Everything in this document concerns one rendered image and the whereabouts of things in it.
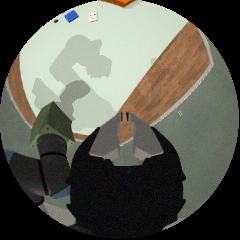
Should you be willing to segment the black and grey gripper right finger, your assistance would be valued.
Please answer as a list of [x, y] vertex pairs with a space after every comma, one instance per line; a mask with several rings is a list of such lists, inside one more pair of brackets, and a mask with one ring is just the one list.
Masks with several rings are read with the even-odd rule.
[[186, 180], [177, 151], [170, 141], [156, 128], [150, 126], [131, 112], [126, 112], [127, 121], [131, 124], [133, 133], [133, 154], [137, 157], [138, 165], [142, 165], [145, 158], [151, 158], [152, 164], [159, 163], [173, 168]]

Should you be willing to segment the orange rack of bins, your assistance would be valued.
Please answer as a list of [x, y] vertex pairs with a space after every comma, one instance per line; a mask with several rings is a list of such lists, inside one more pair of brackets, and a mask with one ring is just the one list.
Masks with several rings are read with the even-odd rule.
[[112, 4], [115, 4], [115, 5], [118, 5], [118, 6], [124, 8], [136, 0], [134, 0], [134, 1], [133, 0], [130, 0], [130, 1], [129, 0], [100, 0], [100, 1], [112, 3]]

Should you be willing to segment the white domino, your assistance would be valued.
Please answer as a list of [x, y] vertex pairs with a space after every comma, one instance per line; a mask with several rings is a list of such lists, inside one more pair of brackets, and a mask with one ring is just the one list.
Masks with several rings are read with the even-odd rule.
[[97, 21], [97, 11], [89, 12], [89, 22]]

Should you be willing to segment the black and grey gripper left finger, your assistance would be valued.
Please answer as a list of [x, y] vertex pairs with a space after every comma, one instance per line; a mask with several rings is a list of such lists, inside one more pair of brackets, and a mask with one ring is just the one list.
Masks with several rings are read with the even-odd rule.
[[104, 159], [114, 159], [120, 153], [120, 141], [117, 134], [120, 132], [120, 123], [123, 112], [119, 112], [102, 126], [97, 127], [78, 147], [71, 163], [66, 184], [72, 184], [74, 178], [84, 169], [103, 165]]

